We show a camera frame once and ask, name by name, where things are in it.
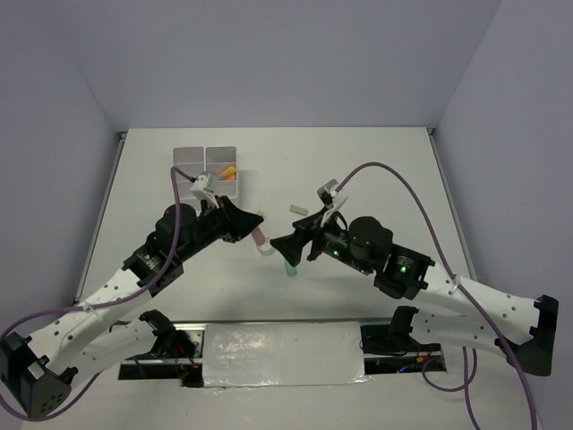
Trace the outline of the beige eraser block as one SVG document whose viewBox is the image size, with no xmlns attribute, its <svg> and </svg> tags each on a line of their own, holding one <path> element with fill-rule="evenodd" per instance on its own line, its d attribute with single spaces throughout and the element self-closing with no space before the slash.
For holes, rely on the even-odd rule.
<svg viewBox="0 0 573 430">
<path fill-rule="evenodd" d="M 295 214 L 301 215 L 301 216 L 306 216 L 308 214 L 308 210 L 305 209 L 304 207 L 301 206 L 297 206 L 294 204 L 291 204 L 289 206 L 289 210 Z"/>
</svg>

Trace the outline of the orange capped glue stick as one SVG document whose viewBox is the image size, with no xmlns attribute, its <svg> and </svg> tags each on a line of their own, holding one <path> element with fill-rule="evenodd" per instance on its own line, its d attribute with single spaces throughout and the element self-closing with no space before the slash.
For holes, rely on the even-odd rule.
<svg viewBox="0 0 573 430">
<path fill-rule="evenodd" d="M 226 168 L 225 170 L 223 170 L 220 174 L 220 176 L 224 179 L 233 176 L 236 174 L 236 168 L 234 166 L 229 166 L 228 168 Z"/>
</svg>

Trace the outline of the orange pink highlighter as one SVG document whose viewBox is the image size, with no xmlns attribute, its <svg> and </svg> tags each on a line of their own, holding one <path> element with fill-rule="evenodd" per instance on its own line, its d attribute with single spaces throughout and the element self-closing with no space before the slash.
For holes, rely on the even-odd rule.
<svg viewBox="0 0 573 430">
<path fill-rule="evenodd" d="M 220 182 L 234 182 L 237 179 L 237 175 L 231 175 L 231 176 L 226 176 L 226 177 L 220 177 L 219 181 Z"/>
</svg>

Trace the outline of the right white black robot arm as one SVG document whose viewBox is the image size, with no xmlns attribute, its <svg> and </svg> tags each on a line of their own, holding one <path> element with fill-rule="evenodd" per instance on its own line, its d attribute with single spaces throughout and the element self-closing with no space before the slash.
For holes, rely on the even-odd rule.
<svg viewBox="0 0 573 430">
<path fill-rule="evenodd" d="M 327 255 L 363 275 L 393 299 L 406 299 L 389 327 L 390 343 L 409 350 L 416 343 L 442 343 L 488 351 L 524 373 L 552 372 L 558 301 L 546 295 L 520 297 L 467 278 L 457 278 L 431 257 L 393 242 L 392 232 L 370 216 L 339 226 L 320 214 L 300 219 L 287 236 L 270 244 L 290 265 Z"/>
</svg>

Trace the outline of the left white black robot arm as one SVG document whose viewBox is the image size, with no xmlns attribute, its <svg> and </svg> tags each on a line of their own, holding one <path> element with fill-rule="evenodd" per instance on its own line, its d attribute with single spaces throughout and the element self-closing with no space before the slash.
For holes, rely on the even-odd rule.
<svg viewBox="0 0 573 430">
<path fill-rule="evenodd" d="M 204 202 L 200 211 L 175 203 L 93 294 L 53 311 L 54 321 L 27 336 L 10 328 L 1 338 L 1 380 L 21 407 L 17 416 L 26 421 L 57 417 L 77 385 L 93 383 L 115 363 L 148 352 L 165 357 L 188 342 L 157 310 L 143 312 L 122 329 L 114 325 L 181 277 L 187 260 L 218 240 L 236 243 L 248 237 L 262 222 L 261 215 L 237 208 L 226 196 Z"/>
</svg>

